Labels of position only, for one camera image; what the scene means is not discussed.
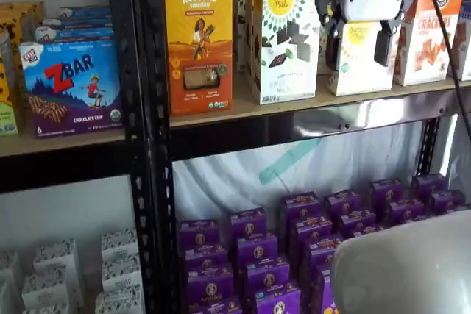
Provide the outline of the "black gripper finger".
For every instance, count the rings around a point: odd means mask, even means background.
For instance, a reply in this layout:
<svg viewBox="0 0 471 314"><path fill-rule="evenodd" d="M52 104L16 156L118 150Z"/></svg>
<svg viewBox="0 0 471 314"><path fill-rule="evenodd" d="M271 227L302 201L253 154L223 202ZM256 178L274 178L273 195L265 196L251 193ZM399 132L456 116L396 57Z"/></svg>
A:
<svg viewBox="0 0 471 314"><path fill-rule="evenodd" d="M375 45L375 62L387 67L389 64L389 57L392 51L393 35L402 26L402 16L396 15L389 20L381 20L381 31L379 31Z"/></svg>
<svg viewBox="0 0 471 314"><path fill-rule="evenodd" d="M319 20L327 34L325 62L328 68L337 71L340 37L347 23L342 10L342 0L315 0Z"/></svg>

